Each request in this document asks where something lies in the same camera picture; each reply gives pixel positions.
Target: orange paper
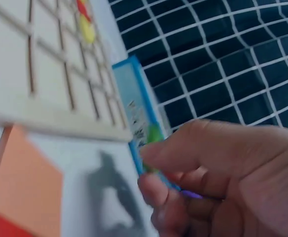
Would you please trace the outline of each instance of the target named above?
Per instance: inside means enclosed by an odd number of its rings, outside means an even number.
[[[0,216],[38,237],[60,236],[62,173],[21,127],[0,140]]]

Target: finger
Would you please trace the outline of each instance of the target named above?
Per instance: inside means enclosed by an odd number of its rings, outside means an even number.
[[[155,209],[152,221],[159,232],[184,233],[189,225],[189,216],[182,195],[176,190],[169,190],[165,204]]]
[[[160,237],[182,237],[181,235],[177,234],[173,231],[164,231],[159,234]]]
[[[211,221],[221,201],[203,198],[189,198],[187,201],[187,212],[192,218],[202,221]]]
[[[138,179],[138,187],[145,202],[153,208],[165,204],[169,189],[155,174],[143,174]]]
[[[144,161],[162,171],[187,172],[201,165],[245,176],[288,149],[288,130],[195,120],[167,140],[146,145]]]
[[[225,174],[210,172],[203,167],[187,173],[165,172],[164,175],[184,190],[219,199],[225,199],[230,180]]]

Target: wooden frame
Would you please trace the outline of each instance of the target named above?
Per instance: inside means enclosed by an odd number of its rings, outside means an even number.
[[[83,41],[78,29],[75,1],[24,1],[29,3],[27,21],[18,19],[0,3],[0,24],[27,39],[26,59],[23,59],[23,54],[18,56],[22,62],[27,61],[27,85],[19,78],[24,73],[17,72],[21,75],[17,78],[13,78],[13,73],[11,78],[0,78],[0,124],[19,123],[30,129],[75,137],[131,140],[115,78],[98,30],[93,45]],[[40,20],[40,14],[44,14],[43,20]],[[57,28],[57,32],[49,36],[48,30],[54,33]],[[100,58],[95,47],[100,49]],[[94,67],[90,67],[86,56],[92,59]],[[2,70],[9,67],[7,62],[0,66]],[[9,70],[14,72],[14,68],[7,68]],[[16,85],[9,81],[15,79]]]

